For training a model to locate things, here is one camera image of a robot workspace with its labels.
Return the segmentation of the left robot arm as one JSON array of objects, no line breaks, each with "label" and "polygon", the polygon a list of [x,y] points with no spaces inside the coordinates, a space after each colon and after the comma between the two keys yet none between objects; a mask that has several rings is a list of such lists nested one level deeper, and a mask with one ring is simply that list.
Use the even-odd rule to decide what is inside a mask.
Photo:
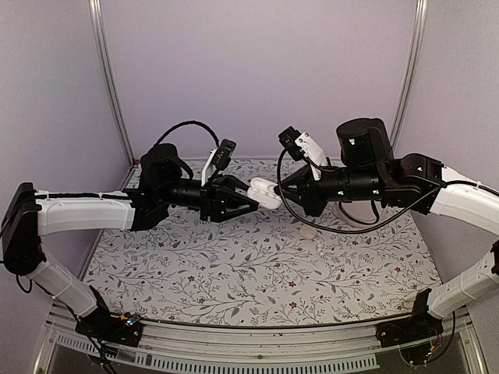
[{"label": "left robot arm", "polygon": [[248,185],[221,173],[234,145],[223,140],[212,150],[200,179],[180,158],[175,145],[161,143],[141,157],[140,182],[135,189],[53,193],[22,183],[2,222],[5,268],[65,303],[99,338],[110,337],[116,323],[101,296],[43,250],[42,239],[101,229],[149,231],[176,206],[215,223],[252,213],[258,203],[245,196]]}]

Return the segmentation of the white earbud case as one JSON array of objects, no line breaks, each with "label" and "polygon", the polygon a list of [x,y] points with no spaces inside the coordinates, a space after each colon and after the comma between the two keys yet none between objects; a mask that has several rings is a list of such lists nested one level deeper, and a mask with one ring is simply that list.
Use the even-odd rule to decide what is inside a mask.
[{"label": "white earbud case", "polygon": [[308,226],[302,226],[299,229],[299,234],[307,240],[313,240],[317,236],[317,230]]},{"label": "white earbud case", "polygon": [[281,197],[274,190],[277,186],[277,183],[255,177],[251,179],[246,194],[249,198],[257,201],[263,208],[276,210],[282,203]]}]

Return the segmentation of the right aluminium frame post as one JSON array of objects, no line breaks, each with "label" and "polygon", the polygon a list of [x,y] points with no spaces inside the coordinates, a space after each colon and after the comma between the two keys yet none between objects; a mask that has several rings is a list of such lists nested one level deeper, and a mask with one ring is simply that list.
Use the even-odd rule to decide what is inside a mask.
[{"label": "right aluminium frame post", "polygon": [[416,71],[423,46],[427,13],[428,1],[417,0],[412,22],[409,53],[405,66],[405,73],[402,80],[402,88],[395,110],[393,127],[389,136],[390,144],[394,152],[397,150],[397,145],[399,144],[402,137],[402,129],[407,110],[409,108],[413,84],[416,79]]}]

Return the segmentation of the left aluminium frame post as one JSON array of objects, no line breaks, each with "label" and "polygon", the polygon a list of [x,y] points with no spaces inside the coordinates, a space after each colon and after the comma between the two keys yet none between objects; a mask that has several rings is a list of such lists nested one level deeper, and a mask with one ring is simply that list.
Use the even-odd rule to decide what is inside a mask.
[{"label": "left aluminium frame post", "polygon": [[88,5],[90,10],[90,21],[92,24],[94,40],[97,48],[97,55],[101,64],[104,86],[107,92],[111,114],[115,122],[119,142],[122,146],[126,161],[128,164],[133,166],[135,164],[136,158],[122,113],[118,90],[115,85],[115,78],[111,66],[111,56],[108,50],[108,42],[105,33],[101,1],[90,0],[88,2]]}]

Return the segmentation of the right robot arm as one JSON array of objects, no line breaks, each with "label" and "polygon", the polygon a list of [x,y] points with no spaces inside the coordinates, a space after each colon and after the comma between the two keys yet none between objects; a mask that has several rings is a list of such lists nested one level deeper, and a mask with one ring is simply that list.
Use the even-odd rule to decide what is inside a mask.
[{"label": "right robot arm", "polygon": [[322,148],[306,132],[289,127],[278,136],[282,154],[305,166],[286,178],[277,177],[278,196],[287,206],[302,207],[297,220],[310,227],[329,203],[379,202],[400,214],[413,211],[439,217],[444,223],[423,231],[432,249],[444,240],[463,256],[488,244],[481,256],[469,256],[469,266],[441,286],[421,292],[403,333],[418,340],[456,309],[474,303],[498,288],[498,192],[421,153],[394,156],[387,130],[379,118],[357,118],[336,129],[342,165],[331,166]]}]

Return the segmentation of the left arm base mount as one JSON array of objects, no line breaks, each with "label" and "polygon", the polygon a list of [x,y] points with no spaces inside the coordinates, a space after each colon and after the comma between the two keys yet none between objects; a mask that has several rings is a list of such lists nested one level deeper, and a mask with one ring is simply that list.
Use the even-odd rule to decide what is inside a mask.
[{"label": "left arm base mount", "polygon": [[111,312],[99,292],[92,286],[90,290],[96,298],[97,309],[88,316],[79,317],[75,331],[99,341],[137,348],[144,328],[141,315]]}]

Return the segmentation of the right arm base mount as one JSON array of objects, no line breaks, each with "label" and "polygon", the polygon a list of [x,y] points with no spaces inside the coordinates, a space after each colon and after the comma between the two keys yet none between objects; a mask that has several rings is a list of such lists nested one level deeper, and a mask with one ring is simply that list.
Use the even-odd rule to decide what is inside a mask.
[{"label": "right arm base mount", "polygon": [[407,344],[436,337],[444,332],[442,318],[429,314],[430,292],[430,289],[426,289],[417,294],[409,316],[376,325],[375,337],[380,341],[381,347]]}]

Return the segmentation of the aluminium frame post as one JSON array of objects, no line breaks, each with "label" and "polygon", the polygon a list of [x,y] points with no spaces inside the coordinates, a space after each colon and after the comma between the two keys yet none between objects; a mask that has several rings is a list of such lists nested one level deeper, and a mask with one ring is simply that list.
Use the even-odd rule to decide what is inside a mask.
[{"label": "aluminium frame post", "polygon": [[428,1],[417,0],[412,22],[409,53],[405,66],[405,73],[402,80],[402,88],[395,110],[393,127],[389,136],[390,144],[394,152],[397,150],[397,145],[399,144],[402,137],[402,129],[407,110],[409,108],[413,84],[416,79],[416,71],[423,46],[427,13]]},{"label": "aluminium frame post", "polygon": [[108,50],[108,42],[105,33],[101,1],[90,0],[88,2],[88,5],[90,10],[90,21],[92,24],[94,40],[97,48],[97,55],[101,64],[104,86],[107,92],[111,114],[115,122],[119,142],[122,146],[126,161],[128,164],[133,166],[135,164],[136,158],[122,113],[118,90],[115,85],[115,78],[111,66],[111,56]]}]

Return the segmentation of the front aluminium rail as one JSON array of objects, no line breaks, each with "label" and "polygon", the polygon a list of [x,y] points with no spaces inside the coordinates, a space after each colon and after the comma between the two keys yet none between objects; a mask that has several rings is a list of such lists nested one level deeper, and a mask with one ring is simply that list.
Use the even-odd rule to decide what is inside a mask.
[{"label": "front aluminium rail", "polygon": [[137,347],[88,340],[59,303],[44,325],[37,373],[486,373],[465,309],[439,337],[385,347],[374,321],[226,327],[144,320]]}]

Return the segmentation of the floral patterned table mat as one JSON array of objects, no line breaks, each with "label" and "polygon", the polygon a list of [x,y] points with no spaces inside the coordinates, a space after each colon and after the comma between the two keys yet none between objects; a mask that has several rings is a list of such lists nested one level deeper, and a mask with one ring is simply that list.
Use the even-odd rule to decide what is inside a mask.
[{"label": "floral patterned table mat", "polygon": [[106,231],[84,280],[115,312],[229,326],[396,316],[441,281],[409,214],[365,235],[331,208],[316,223],[307,240],[285,208],[217,224],[176,207],[150,231]]}]

